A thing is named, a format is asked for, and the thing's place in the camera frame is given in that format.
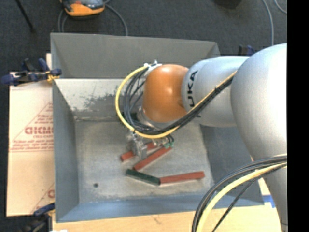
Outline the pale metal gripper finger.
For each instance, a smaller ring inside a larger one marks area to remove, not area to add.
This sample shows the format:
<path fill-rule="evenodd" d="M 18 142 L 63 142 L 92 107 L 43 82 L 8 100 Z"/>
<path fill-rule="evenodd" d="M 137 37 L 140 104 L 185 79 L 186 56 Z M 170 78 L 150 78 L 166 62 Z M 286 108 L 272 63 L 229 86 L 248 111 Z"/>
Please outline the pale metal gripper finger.
<path fill-rule="evenodd" d="M 145 144 L 141 144 L 137 146 L 137 156 L 143 160 L 147 157 L 148 146 Z"/>
<path fill-rule="evenodd" d="M 139 139 L 136 133 L 129 132 L 126 135 L 126 149 L 128 151 L 137 152 Z"/>

